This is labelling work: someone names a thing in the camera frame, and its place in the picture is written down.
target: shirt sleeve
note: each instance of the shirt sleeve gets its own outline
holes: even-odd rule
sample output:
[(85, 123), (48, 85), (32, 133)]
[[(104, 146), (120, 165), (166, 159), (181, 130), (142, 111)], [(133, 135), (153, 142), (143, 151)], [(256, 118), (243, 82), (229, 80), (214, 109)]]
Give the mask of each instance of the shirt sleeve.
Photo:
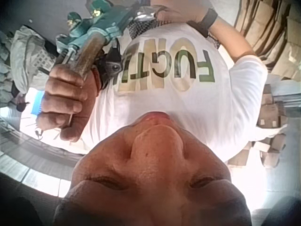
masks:
[(235, 138), (241, 148), (255, 130), (268, 70), (256, 56), (240, 58), (230, 69)]

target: spray gun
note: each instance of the spray gun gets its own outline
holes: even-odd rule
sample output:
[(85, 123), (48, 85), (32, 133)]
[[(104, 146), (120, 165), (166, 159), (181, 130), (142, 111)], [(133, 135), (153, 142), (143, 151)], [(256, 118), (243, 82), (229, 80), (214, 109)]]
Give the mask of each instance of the spray gun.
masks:
[[(104, 46), (117, 42), (132, 21), (155, 19), (158, 7), (150, 7), (150, 0), (140, 0), (130, 7), (112, 5), (106, 0), (92, 0), (87, 5), (91, 18), (82, 19), (76, 12), (68, 14), (69, 35), (56, 38), (57, 52), (60, 54), (55, 64), (70, 64), (84, 80), (95, 59)], [(107, 71), (118, 74), (122, 71), (121, 61), (107, 62)]]

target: stacked cardboard box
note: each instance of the stacked cardboard box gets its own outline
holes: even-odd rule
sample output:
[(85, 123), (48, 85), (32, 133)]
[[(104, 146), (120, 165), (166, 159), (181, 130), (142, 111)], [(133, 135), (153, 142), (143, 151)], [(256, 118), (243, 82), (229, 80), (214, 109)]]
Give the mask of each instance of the stacked cardboard box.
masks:
[[(288, 122), (283, 103), (274, 103), (271, 93), (271, 86), (265, 85), (261, 110), (257, 126), (262, 129), (278, 129), (284, 127)], [(285, 134), (277, 134), (273, 138), (266, 138), (262, 141), (249, 142), (246, 147), (236, 156), (228, 161), (229, 165), (245, 166), (249, 157), (251, 148), (259, 150), (261, 161), (264, 167), (273, 168), (279, 163), (281, 151), (285, 146)]]
[(300, 12), (298, 3), (287, 0), (242, 0), (236, 22), (270, 73), (296, 81), (301, 80)]

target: nose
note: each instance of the nose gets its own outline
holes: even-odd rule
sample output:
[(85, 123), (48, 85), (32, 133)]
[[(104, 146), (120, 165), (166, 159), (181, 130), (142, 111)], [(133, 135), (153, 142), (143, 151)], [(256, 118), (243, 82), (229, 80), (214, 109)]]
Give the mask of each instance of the nose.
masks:
[(183, 141), (173, 128), (153, 126), (134, 140), (131, 161), (141, 185), (162, 192), (179, 178), (184, 164)]

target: black wristband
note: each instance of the black wristband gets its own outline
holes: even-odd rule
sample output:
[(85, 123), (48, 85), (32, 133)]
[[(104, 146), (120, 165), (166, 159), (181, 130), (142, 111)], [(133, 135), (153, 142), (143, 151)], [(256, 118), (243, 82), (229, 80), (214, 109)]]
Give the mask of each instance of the black wristband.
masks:
[(207, 38), (209, 35), (208, 30), (214, 24), (217, 17), (218, 14), (215, 12), (215, 10), (210, 8), (201, 22), (196, 23), (193, 21), (189, 21), (188, 24), (194, 29), (196, 29), (198, 32), (200, 32), (205, 38)]

